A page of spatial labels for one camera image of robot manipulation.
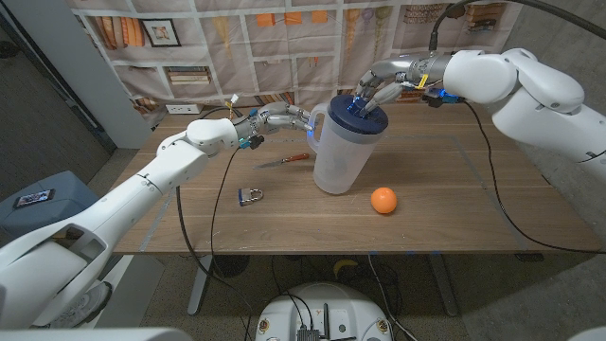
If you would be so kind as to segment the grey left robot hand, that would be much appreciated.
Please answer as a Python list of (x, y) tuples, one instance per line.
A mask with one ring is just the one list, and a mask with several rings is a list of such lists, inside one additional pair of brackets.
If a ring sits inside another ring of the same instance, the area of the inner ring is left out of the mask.
[(258, 135), (271, 135), (280, 129), (312, 132), (311, 113), (286, 102), (273, 102), (264, 105), (255, 115), (240, 117), (233, 124), (238, 138), (250, 138)]

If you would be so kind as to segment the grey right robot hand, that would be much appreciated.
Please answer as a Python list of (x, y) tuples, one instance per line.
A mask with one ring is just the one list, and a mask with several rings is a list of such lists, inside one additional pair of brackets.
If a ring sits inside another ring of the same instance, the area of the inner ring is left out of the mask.
[(375, 62), (359, 80), (348, 110), (364, 117), (403, 91), (425, 90), (442, 82), (451, 58), (449, 54), (428, 52)]

